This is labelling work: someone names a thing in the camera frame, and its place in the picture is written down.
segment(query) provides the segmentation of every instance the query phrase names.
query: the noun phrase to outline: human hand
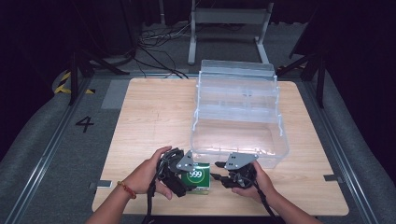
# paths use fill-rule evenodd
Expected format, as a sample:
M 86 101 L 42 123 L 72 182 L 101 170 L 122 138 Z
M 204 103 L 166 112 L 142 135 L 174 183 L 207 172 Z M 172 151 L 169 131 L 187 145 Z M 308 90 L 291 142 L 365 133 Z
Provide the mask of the human hand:
M 145 194 L 149 189 L 149 184 L 155 176 L 158 161 L 161 155 L 172 147 L 162 147 L 157 149 L 150 159 L 143 161 L 139 166 L 128 175 L 123 182 L 136 194 Z M 172 199 L 172 190 L 156 180 L 156 192 L 161 193 L 168 200 Z
M 268 176 L 267 173 L 264 172 L 264 170 L 259 165 L 259 163 L 257 161 L 254 161 L 252 164 L 257 172 L 256 180 L 262 192 L 267 197 L 270 195 L 277 194 L 276 189 L 274 188 L 274 185 L 270 177 Z M 244 197 L 252 198 L 258 203 L 262 203 L 262 200 L 260 198 L 259 193 L 257 192 L 257 189 L 253 186 L 248 189 L 232 188 L 232 192 Z

